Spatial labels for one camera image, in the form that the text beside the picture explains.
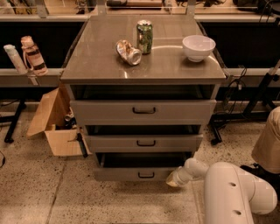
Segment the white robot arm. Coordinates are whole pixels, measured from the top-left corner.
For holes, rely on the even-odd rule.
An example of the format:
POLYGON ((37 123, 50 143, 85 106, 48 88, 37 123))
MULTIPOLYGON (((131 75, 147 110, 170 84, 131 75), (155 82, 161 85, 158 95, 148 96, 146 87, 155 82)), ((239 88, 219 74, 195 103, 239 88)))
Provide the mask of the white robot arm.
POLYGON ((227 162, 207 165, 188 158, 166 184, 183 187, 200 179, 204 179, 205 224, 254 224, 252 214, 269 214, 277 206, 270 183, 227 162))

